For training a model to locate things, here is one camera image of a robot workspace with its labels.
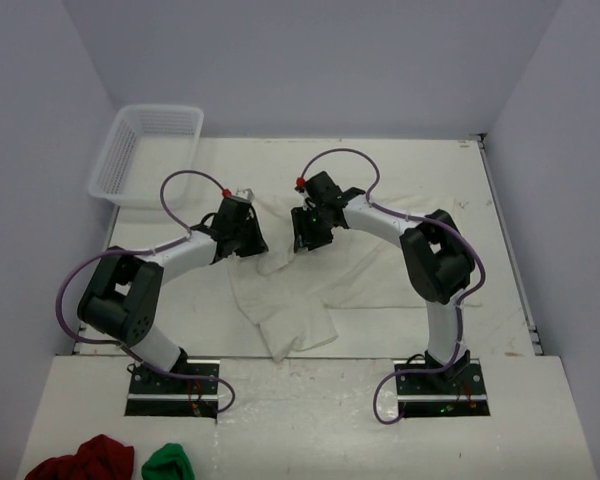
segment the laundry basket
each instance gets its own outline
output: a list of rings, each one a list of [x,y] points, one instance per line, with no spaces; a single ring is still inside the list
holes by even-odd
[[[113,122],[89,181],[89,193],[121,207],[160,208],[160,185],[192,168],[203,113],[196,107],[129,105]],[[189,175],[169,182],[165,200],[182,206]]]

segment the purple cable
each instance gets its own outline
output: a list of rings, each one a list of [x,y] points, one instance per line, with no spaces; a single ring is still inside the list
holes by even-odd
[[[201,177],[206,178],[207,180],[211,180],[223,192],[224,192],[224,187],[222,186],[222,184],[219,181],[217,181],[215,178],[213,178],[208,173],[200,172],[198,170],[178,170],[177,172],[173,172],[171,175],[169,175],[167,178],[164,179],[164,181],[162,182],[162,185],[160,185],[160,203],[162,204],[162,208],[164,209],[165,213],[167,215],[169,215],[174,222],[176,222],[178,225],[180,225],[182,228],[184,228],[186,230],[187,235],[190,235],[191,227],[189,225],[187,225],[186,223],[184,223],[182,220],[180,220],[176,216],[176,214],[171,211],[171,209],[167,205],[167,202],[164,198],[164,190],[167,187],[167,183],[169,183],[169,181],[172,178],[177,177],[179,175],[185,175],[185,174],[199,175]]]
[[[453,364],[458,359],[458,354],[460,353],[460,342],[462,341],[462,336],[464,335],[464,322],[463,322],[463,318],[462,318],[462,307],[461,307],[462,302],[469,295],[475,293],[477,290],[482,288],[482,286],[484,285],[484,283],[487,279],[487,272],[484,268],[484,264],[482,263],[482,260],[480,259],[480,256],[475,251],[475,249],[453,227],[447,225],[446,223],[440,222],[439,220],[434,220],[432,218],[419,217],[416,215],[408,215],[408,214],[405,215],[404,213],[400,213],[395,210],[391,210],[389,208],[383,207],[382,205],[372,201],[371,200],[371,192],[380,183],[380,169],[378,168],[378,165],[376,164],[376,162],[374,162],[373,159],[371,157],[369,157],[367,154],[365,154],[359,150],[355,150],[353,148],[334,148],[331,150],[324,151],[324,152],[316,155],[315,157],[313,157],[309,161],[309,163],[307,163],[307,165],[304,167],[304,170],[302,171],[301,178],[304,178],[304,176],[307,173],[307,170],[309,170],[309,167],[316,160],[324,157],[325,155],[328,155],[330,153],[335,153],[335,152],[355,153],[356,155],[359,155],[362,158],[364,158],[365,160],[367,160],[373,167],[373,170],[375,171],[375,174],[376,174],[376,179],[371,184],[371,186],[367,189],[367,192],[365,194],[365,198],[366,198],[367,202],[369,203],[369,205],[371,205],[376,210],[386,213],[387,215],[391,215],[391,216],[394,216],[394,217],[397,217],[400,219],[411,220],[413,222],[425,222],[425,223],[434,225],[436,227],[442,228],[445,232],[447,232],[449,235],[451,235],[456,240],[458,240],[458,242],[460,242],[462,244],[462,246],[469,252],[469,254],[473,257],[473,259],[476,263],[476,266],[478,267],[478,271],[480,272],[480,280],[478,280],[478,283],[473,288],[470,288],[469,290],[464,292],[462,295],[460,295],[456,300],[455,309],[456,309],[456,319],[458,321],[458,336],[456,338],[456,346],[453,350],[453,355],[451,355],[451,358],[449,359],[449,361],[446,364],[444,364],[442,367],[438,367],[438,368],[417,368],[417,369],[410,369],[410,370],[398,370],[398,371],[390,373],[389,375],[384,377],[380,381],[378,386],[376,387],[376,390],[373,394],[373,414],[375,415],[376,419],[383,425],[392,425],[394,423],[399,422],[402,419],[402,416],[398,415],[397,417],[392,418],[391,420],[385,420],[380,417],[380,414],[378,413],[378,396],[380,395],[380,391],[382,390],[382,387],[384,386],[385,383],[387,383],[392,378],[395,378],[395,377],[398,377],[401,375],[439,374],[439,373],[446,372],[453,366]]]
[[[173,177],[176,177],[178,175],[182,175],[185,173],[200,175],[202,177],[205,177],[205,178],[211,180],[218,187],[220,187],[221,190],[224,191],[224,188],[222,187],[220,182],[218,182],[211,175],[208,175],[203,172],[198,172],[197,170],[179,170],[177,172],[172,173],[171,175],[169,175],[167,178],[164,179],[164,181],[162,182],[162,186],[160,187],[160,203],[162,204],[162,207],[164,208],[167,215],[169,215],[176,223],[178,223],[179,225],[182,225],[185,228],[185,230],[187,231],[187,234],[190,234],[191,228],[186,223],[184,223],[182,220],[180,220],[169,209],[169,207],[167,206],[165,199],[164,199],[164,189],[167,185],[167,182],[169,182],[169,180],[171,180]],[[213,375],[183,375],[181,373],[167,372],[166,370],[163,370],[159,367],[156,367],[155,365],[145,362],[142,358],[140,358],[138,355],[133,353],[129,348],[127,348],[125,345],[121,344],[117,340],[96,340],[93,338],[83,337],[83,336],[79,335],[78,333],[74,332],[73,330],[71,330],[71,328],[67,324],[66,319],[64,318],[64,313],[62,311],[62,303],[64,300],[64,295],[67,291],[67,287],[69,286],[71,281],[75,278],[75,276],[78,273],[80,273],[84,268],[86,268],[88,265],[95,262],[96,260],[106,258],[106,257],[113,257],[116,255],[132,255],[132,256],[152,255],[154,253],[160,253],[160,252],[168,250],[172,247],[178,246],[181,243],[186,242],[187,240],[188,240],[188,236],[181,237],[176,240],[173,240],[172,242],[168,242],[168,243],[165,243],[164,245],[160,245],[159,247],[156,247],[155,249],[125,250],[125,249],[119,248],[119,249],[105,250],[104,252],[94,255],[93,257],[89,258],[88,260],[85,260],[84,262],[80,263],[79,265],[77,265],[75,268],[73,268],[69,272],[69,274],[65,277],[65,279],[60,284],[60,288],[58,288],[58,293],[56,295],[56,303],[55,303],[56,320],[58,321],[58,324],[60,325],[60,328],[62,329],[62,331],[65,334],[67,334],[70,338],[75,340],[76,342],[82,342],[82,343],[86,343],[89,345],[117,345],[122,349],[122,351],[124,351],[127,355],[129,355],[135,361],[142,363],[146,368],[148,368],[149,370],[152,370],[153,372],[155,372],[159,375],[164,375],[165,377],[177,378],[180,380],[190,380],[190,381],[202,380],[202,381],[208,381],[208,382],[221,383],[222,385],[227,387],[229,389],[229,392],[231,393],[231,400],[229,400],[229,403],[218,410],[218,413],[222,413],[222,412],[227,411],[231,407],[231,405],[233,405],[233,403],[235,402],[235,399],[236,399],[235,390],[233,389],[231,384],[229,382],[227,382],[226,380],[215,377]]]

